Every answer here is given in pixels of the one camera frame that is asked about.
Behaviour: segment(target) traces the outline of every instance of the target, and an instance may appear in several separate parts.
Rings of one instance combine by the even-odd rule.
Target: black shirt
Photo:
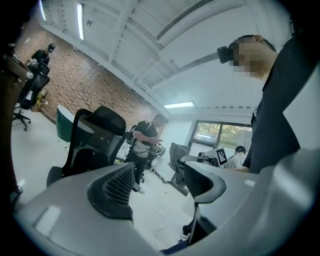
[[[46,54],[44,50],[37,50],[31,58],[36,59],[38,63],[43,62],[46,65],[48,65],[50,61],[49,54]]]
[[[283,112],[303,88],[317,64],[310,39],[291,38],[278,54],[262,89],[262,100],[253,112],[251,147],[243,166],[250,173],[276,165],[300,145]]]
[[[157,128],[153,125],[152,122],[148,121],[139,122],[134,131],[142,133],[149,138],[158,136]],[[150,142],[135,139],[132,151],[140,158],[147,158],[152,146],[153,144],[151,144]]]

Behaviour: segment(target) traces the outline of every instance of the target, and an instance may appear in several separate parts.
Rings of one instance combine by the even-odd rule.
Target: black mesh chair
[[[116,112],[100,106],[95,112],[76,112],[71,132],[70,148],[65,165],[53,166],[47,187],[55,181],[76,174],[111,166],[126,139],[126,121]]]
[[[17,103],[20,104],[20,110],[18,113],[13,113],[13,120],[20,120],[24,125],[25,131],[27,131],[25,120],[28,120],[29,124],[31,124],[31,120],[22,115],[22,110],[31,109],[37,103],[39,92],[50,82],[50,78],[48,77],[50,69],[46,64],[41,62],[28,68],[33,73],[33,78],[28,80],[21,89],[17,100]]]

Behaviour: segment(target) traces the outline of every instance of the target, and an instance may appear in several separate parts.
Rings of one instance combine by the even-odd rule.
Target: brick wall
[[[96,110],[104,105],[121,115],[127,130],[139,121],[152,120],[159,112],[117,76],[99,65],[80,50],[39,26],[31,18],[19,39],[15,51],[25,62],[38,49],[46,49],[50,43],[55,50],[50,54],[50,82],[46,85],[47,105],[43,111],[56,118],[58,105],[75,114],[78,109]]]

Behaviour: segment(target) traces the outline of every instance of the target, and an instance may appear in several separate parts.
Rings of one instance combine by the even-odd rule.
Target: ceiling light
[[[79,28],[79,36],[80,39],[83,40],[84,37],[84,23],[83,23],[83,10],[84,6],[81,3],[76,5],[76,11],[78,14],[78,28]]]
[[[184,102],[184,103],[164,105],[164,107],[167,108],[167,109],[194,107],[194,106],[195,106],[195,104],[193,104],[192,102]]]
[[[41,0],[39,0],[39,7],[40,7],[40,13],[41,13],[42,19],[44,21],[46,21],[47,19],[46,19],[46,15],[45,15],[45,12],[44,12],[44,7],[42,6],[42,1]]]

